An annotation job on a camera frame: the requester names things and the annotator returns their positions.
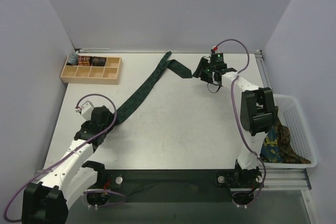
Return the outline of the dark green tie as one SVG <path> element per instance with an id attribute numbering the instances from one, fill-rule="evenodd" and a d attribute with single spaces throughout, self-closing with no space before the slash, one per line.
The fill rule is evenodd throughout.
<path id="1" fill-rule="evenodd" d="M 115 126 L 122 124 L 127 120 L 145 101 L 155 84 L 159 81 L 166 69 L 171 70 L 182 79 L 192 78 L 192 72 L 189 68 L 175 59 L 170 60 L 172 52 L 168 51 L 160 60 L 157 67 L 143 82 L 143 84 L 117 109 L 117 119 Z"/>

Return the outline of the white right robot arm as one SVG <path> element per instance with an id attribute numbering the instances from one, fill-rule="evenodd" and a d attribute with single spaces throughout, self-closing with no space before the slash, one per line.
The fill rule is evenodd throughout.
<path id="1" fill-rule="evenodd" d="M 245 187 L 252 179 L 248 170 L 258 166 L 264 139 L 276 119 L 273 91 L 241 77 L 234 68 L 227 66 L 222 53 L 202 57 L 193 77 L 230 89 L 234 116 L 243 140 L 237 159 L 241 169 L 233 173 L 233 181 L 235 185 Z"/>

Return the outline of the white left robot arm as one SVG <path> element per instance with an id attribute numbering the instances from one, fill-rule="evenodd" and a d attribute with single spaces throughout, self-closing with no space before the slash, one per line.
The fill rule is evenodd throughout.
<path id="1" fill-rule="evenodd" d="M 106 183 L 105 166 L 88 159 L 112 130 L 114 114 L 88 101 L 82 110 L 85 122 L 62 159 L 45 177 L 24 189 L 22 223 L 65 223 L 69 209 L 89 187 Z"/>

